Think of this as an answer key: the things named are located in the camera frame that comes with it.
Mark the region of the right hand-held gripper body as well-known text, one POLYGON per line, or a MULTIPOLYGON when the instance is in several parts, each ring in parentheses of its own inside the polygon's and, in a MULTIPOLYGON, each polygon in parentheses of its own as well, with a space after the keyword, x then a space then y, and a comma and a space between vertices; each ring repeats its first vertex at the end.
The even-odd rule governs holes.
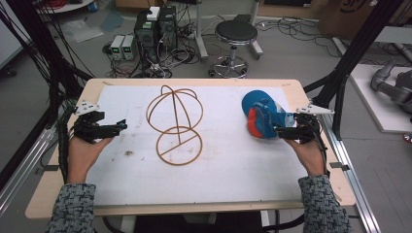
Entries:
POLYGON ((305 107, 297 108, 293 114, 293 117, 296 121, 299 143, 306 144, 312 141, 316 134, 320 133, 318 115, 333 114, 334 110, 323 108, 312 103, 305 107))

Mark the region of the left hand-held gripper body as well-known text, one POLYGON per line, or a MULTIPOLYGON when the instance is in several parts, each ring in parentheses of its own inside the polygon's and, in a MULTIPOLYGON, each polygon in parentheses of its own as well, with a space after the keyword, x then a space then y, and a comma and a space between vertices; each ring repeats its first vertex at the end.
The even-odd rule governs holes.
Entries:
POLYGON ((104 112, 99 112, 99 106, 83 101, 75 110, 78 117, 73 125, 74 135, 88 143, 96 139, 113 138, 115 128, 113 125, 99 125, 98 121, 105 117, 104 112))

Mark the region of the person's left hand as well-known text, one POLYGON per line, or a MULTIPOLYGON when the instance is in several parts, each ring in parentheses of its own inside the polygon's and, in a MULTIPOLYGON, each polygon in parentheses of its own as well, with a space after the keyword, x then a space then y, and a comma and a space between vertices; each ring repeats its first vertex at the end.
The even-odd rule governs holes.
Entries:
POLYGON ((97 143, 88 143, 78 137, 69 141, 67 183, 84 183, 89 169, 96 162, 99 154, 111 142, 112 138, 102 139, 97 143))

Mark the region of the person's right hand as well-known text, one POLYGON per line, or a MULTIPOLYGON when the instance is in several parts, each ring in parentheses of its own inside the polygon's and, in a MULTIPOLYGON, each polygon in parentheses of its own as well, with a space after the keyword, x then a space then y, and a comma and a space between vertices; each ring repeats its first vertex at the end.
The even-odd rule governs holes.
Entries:
POLYGON ((294 140, 286 140, 286 143, 294 150, 299 162, 309 176, 324 175, 326 173, 324 158, 316 141, 300 144, 294 140))

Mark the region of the grey bench power supply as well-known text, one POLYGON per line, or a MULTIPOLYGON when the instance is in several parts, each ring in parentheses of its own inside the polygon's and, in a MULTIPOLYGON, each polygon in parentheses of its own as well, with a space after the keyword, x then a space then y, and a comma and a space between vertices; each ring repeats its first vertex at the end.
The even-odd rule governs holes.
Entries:
POLYGON ((110 45, 110 49, 112 52, 112 56, 115 60, 123 60, 124 55, 122 51, 122 43, 123 43, 124 37, 122 35, 117 35, 110 45))
POLYGON ((125 60, 133 60, 135 58, 137 48, 135 37, 133 35, 126 35, 122 42, 122 51, 125 60))

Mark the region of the white floor board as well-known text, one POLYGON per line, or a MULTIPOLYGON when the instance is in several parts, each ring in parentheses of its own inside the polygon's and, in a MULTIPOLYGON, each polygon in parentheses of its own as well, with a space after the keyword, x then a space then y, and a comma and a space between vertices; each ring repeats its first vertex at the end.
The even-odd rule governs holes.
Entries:
POLYGON ((404 112, 389 96, 371 89, 372 76, 379 69, 380 65, 357 65, 351 74, 355 89, 382 132, 412 133, 412 116, 404 112))

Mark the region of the white table mat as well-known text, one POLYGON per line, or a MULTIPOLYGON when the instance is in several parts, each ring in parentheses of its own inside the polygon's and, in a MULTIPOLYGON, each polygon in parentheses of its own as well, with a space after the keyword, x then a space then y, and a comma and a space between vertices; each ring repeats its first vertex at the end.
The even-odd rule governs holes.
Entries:
POLYGON ((196 127, 203 150, 190 164, 173 166, 155 152, 158 133, 146 120, 160 85, 106 86, 98 104, 104 123, 129 126, 100 154, 87 175, 98 206, 295 201, 306 172, 281 139, 259 139, 242 110, 247 86, 197 86, 203 108, 196 127))

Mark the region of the black computer tower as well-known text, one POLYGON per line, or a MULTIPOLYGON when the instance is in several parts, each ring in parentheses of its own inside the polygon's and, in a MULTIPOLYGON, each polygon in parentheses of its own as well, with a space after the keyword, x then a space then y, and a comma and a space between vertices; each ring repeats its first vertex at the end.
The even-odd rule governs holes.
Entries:
POLYGON ((158 62, 156 46, 159 41, 159 24, 154 9, 147 9, 137 15, 134 34, 141 56, 152 63, 158 62))
POLYGON ((176 13, 175 6, 165 6, 160 9, 158 19, 161 41, 166 48, 171 50, 178 47, 176 13))

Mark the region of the black round stool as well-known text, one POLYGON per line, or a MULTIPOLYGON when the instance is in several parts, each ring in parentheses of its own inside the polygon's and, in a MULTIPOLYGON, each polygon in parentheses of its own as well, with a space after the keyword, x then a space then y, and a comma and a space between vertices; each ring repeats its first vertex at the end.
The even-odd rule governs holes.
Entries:
POLYGON ((252 45, 258 37, 257 29, 247 21, 226 20, 215 28, 216 37, 230 45, 229 55, 220 56, 210 66, 208 74, 227 79, 243 79, 249 72, 246 60, 236 55, 238 46, 252 45))

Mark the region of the cardboard box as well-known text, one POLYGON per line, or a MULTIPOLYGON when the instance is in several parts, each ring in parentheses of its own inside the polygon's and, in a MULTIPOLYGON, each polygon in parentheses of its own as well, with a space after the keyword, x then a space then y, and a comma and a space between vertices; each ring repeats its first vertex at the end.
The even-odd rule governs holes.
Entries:
POLYGON ((401 0, 394 12, 389 7, 375 12, 380 0, 328 0, 322 9, 318 28, 322 35, 341 39, 354 39, 369 17, 379 20, 389 18, 389 24, 399 17, 405 23, 412 18, 412 0, 401 0))

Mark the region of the aluminium rail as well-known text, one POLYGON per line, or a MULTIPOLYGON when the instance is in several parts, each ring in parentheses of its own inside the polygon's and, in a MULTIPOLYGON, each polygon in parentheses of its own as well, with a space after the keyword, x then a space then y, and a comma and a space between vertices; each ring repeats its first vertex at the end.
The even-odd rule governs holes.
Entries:
POLYGON ((28 144, 28 149, 22 153, 22 160, 0 191, 0 217, 7 212, 17 193, 30 176, 30 173, 46 153, 47 148, 52 145, 55 133, 56 128, 54 126, 50 129, 44 128, 34 138, 34 141, 28 144))
POLYGON ((361 187, 361 182, 358 179, 355 168, 350 159, 344 143, 338 139, 332 131, 332 115, 321 116, 321 123, 324 126, 324 132, 333 148, 337 160, 346 165, 348 169, 343 172, 350 188, 352 189, 356 198, 356 209, 360 216, 360 221, 366 233, 381 233, 381 229, 376 220, 372 209, 369 206, 366 195, 361 187))

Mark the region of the black metal frame post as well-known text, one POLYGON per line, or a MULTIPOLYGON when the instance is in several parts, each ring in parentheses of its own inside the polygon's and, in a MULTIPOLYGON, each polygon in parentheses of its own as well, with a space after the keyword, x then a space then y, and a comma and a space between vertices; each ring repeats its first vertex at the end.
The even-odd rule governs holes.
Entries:
POLYGON ((303 87, 305 93, 321 87, 319 94, 312 99, 312 103, 320 107, 328 107, 332 99, 334 103, 334 117, 332 132, 341 141, 341 119, 344 105, 346 82, 352 71, 358 65, 370 46, 375 42, 381 31, 401 6, 404 0, 378 0, 374 10, 366 19, 360 31, 347 48, 335 68, 325 77, 303 87))
POLYGON ((0 19, 15 35, 22 47, 35 62, 39 72, 49 86, 48 126, 58 119, 58 109, 65 100, 78 99, 83 91, 81 81, 92 79, 92 75, 71 64, 61 53, 48 27, 43 23, 32 0, 6 0, 32 42, 27 44, 16 32, 6 16, 0 19))

